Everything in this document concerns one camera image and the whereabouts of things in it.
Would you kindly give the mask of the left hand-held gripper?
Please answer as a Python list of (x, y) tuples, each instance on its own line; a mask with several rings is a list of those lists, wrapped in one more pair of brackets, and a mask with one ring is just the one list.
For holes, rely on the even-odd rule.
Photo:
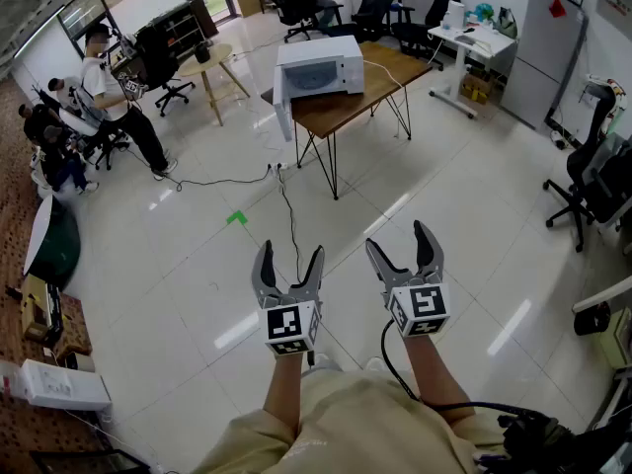
[[(319, 245), (313, 252), (306, 274), (291, 290), (319, 290), (325, 250)], [(281, 295), (277, 288), (274, 251), (267, 240), (256, 255), (251, 285), (257, 297), (263, 297), (259, 314), (265, 345), (275, 357), (302, 355), (315, 348), (322, 320), (322, 303), (316, 299)]]

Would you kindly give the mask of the person's left forearm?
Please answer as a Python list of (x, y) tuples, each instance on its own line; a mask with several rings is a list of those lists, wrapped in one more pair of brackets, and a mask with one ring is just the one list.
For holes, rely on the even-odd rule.
[(275, 368), (263, 410), (297, 435), (300, 425), (300, 390), (303, 353), (282, 355)]

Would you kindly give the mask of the white microwave body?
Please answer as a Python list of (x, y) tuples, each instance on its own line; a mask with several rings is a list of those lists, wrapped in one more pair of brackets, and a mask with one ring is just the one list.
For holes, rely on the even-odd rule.
[(353, 36), (282, 45), (277, 52), (273, 101), (364, 91), (363, 54)]

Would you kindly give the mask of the person's left white shoe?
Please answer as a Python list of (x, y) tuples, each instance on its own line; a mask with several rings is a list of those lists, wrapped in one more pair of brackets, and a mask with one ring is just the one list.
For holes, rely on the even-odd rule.
[(342, 368), (326, 354), (319, 353), (314, 356), (314, 363), (310, 366), (311, 372), (318, 370), (342, 371)]

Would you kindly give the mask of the brown wooden table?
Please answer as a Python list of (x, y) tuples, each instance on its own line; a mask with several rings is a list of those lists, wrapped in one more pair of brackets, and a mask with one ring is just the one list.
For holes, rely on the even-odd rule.
[[(301, 125), (309, 135), (307, 148), (316, 148), (317, 138), (327, 141), (330, 166), (323, 171), (334, 197), (338, 195), (336, 132), (362, 113), (372, 113), (381, 102), (386, 102), (405, 133), (411, 136), (410, 115), (399, 111), (393, 94), (405, 91), (411, 82), (432, 70), (429, 64), (379, 43), (358, 45), (364, 63), (362, 93), (335, 92), (291, 100), (292, 140), (298, 138), (297, 128)], [(273, 88), (262, 98), (273, 104)]]

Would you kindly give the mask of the black office chair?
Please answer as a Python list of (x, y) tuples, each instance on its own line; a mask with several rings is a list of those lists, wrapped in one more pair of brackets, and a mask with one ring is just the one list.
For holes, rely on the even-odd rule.
[(170, 50), (166, 37), (152, 26), (140, 29), (136, 34), (136, 51), (144, 65), (144, 73), (139, 79), (149, 91), (162, 88), (165, 94), (155, 102), (160, 109), (160, 116), (165, 116), (165, 108), (174, 98), (181, 98), (187, 104), (189, 98), (183, 90), (196, 87), (194, 82), (188, 82), (178, 87), (169, 85), (175, 79), (179, 70), (177, 57)]
[(390, 9), (394, 0), (361, 0), (358, 11), (351, 15), (352, 21), (321, 28), (327, 37), (353, 36), (358, 43), (377, 41), (390, 35)]
[(459, 3), (460, 0), (434, 0), (422, 24), (412, 21), (413, 7), (399, 5), (405, 19), (391, 25), (393, 37), (399, 42), (401, 52), (424, 58), (427, 63), (434, 63), (439, 71), (443, 70), (443, 63), (435, 56), (440, 50), (442, 40), (432, 36), (430, 29), (436, 28), (443, 20), (450, 2)]
[(70, 128), (71, 138), (76, 141), (83, 159), (93, 165), (96, 170), (104, 166), (110, 171), (114, 152), (125, 151), (129, 147), (125, 135), (119, 130), (109, 131), (101, 127), (96, 128), (65, 109), (60, 109), (58, 115)]
[(311, 40), (310, 33), (322, 31), (318, 14), (332, 12), (338, 24), (342, 23), (340, 9), (342, 4), (332, 0), (271, 0), (277, 9), (279, 20), (288, 26), (283, 40), (289, 43), (293, 37), (304, 35)]
[(619, 230), (632, 209), (632, 135), (624, 138), (614, 130), (627, 108), (626, 92), (615, 80), (592, 75), (587, 91), (597, 103), (587, 140), (567, 159), (572, 184), (564, 189), (548, 179), (542, 185), (545, 191), (555, 190), (567, 203), (546, 219), (545, 225), (551, 228), (557, 218), (571, 213), (578, 232), (578, 253), (584, 249), (585, 224), (613, 225)]

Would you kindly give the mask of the round light wooden table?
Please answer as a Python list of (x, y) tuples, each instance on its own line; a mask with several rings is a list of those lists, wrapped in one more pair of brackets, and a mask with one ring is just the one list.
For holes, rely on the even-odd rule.
[(208, 53), (208, 59), (204, 62), (199, 62), (192, 56), (182, 63), (178, 69), (178, 74), (181, 77), (200, 77), (205, 91), (206, 102), (214, 112), (218, 124), (223, 126), (223, 119), (218, 107), (218, 102), (221, 98), (215, 96), (215, 92), (209, 83), (207, 72), (215, 67), (220, 68), (230, 79), (230, 83), (222, 86), (222, 89), (237, 88), (246, 98), (249, 98), (250, 94), (226, 64), (226, 61), (233, 52), (232, 46), (228, 43), (218, 43), (211, 46), (207, 46), (203, 43), (202, 46)]

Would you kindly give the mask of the black equipment pack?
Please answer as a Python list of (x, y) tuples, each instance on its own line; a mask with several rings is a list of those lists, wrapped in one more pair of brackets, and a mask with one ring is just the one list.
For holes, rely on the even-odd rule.
[(575, 474), (585, 434), (574, 434), (557, 419), (538, 412), (500, 415), (506, 456), (486, 474)]

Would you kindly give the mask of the dark green bean bag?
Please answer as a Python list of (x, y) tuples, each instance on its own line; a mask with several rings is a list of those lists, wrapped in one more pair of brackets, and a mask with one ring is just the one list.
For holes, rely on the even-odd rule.
[(50, 224), (28, 275), (63, 290), (70, 282), (81, 253), (81, 239), (72, 211), (54, 197)]

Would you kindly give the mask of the white desk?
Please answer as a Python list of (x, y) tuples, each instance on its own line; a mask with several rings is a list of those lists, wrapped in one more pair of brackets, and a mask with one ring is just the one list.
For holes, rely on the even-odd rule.
[(457, 55), (449, 83), (442, 87), (430, 87), (429, 95), (460, 110), (469, 119), (476, 119), (478, 112), (459, 100), (461, 83), (465, 75), (465, 56), (467, 52), (474, 52), (485, 60), (491, 60), (515, 43), (489, 27), (475, 27), (473, 32), (466, 33), (464, 29), (445, 29), (434, 27), (429, 29), (433, 38), (457, 47)]

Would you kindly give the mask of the white desktop appliance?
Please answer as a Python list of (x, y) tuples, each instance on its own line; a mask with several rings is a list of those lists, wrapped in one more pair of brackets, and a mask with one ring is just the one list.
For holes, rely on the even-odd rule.
[(443, 17), (447, 30), (462, 30), (465, 24), (465, 6), (461, 2), (449, 0)]

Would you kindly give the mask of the white flat box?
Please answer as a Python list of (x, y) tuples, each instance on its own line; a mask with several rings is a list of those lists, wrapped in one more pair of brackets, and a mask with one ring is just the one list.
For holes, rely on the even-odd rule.
[(26, 400), (61, 410), (102, 411), (112, 404), (102, 377), (27, 359), (20, 367)]

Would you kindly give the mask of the cardboard box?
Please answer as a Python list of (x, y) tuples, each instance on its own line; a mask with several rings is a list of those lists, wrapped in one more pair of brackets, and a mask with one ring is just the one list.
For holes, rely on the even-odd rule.
[(27, 275), (21, 292), (23, 336), (53, 348), (63, 331), (58, 288), (39, 277)]

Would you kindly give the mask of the white round table top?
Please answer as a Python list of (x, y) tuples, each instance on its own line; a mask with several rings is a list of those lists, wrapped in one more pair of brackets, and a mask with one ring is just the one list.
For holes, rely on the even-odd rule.
[(54, 196), (47, 196), (39, 206), (38, 212), (36, 214), (31, 238), (29, 241), (29, 247), (27, 251), (27, 256), (24, 263), (23, 275), (26, 276), (29, 273), (30, 267), (33, 264), (38, 251), (40, 250), (40, 246), (43, 243), (44, 237), (48, 230), (48, 226), (50, 224), (50, 218), (52, 213)]

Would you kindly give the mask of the black shelf unit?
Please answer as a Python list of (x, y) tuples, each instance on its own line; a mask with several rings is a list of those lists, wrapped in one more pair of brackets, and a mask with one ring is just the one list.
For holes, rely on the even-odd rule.
[(190, 0), (154, 18), (136, 34), (136, 46), (149, 52), (159, 48), (182, 63), (195, 48), (209, 45), (218, 34), (204, 0)]

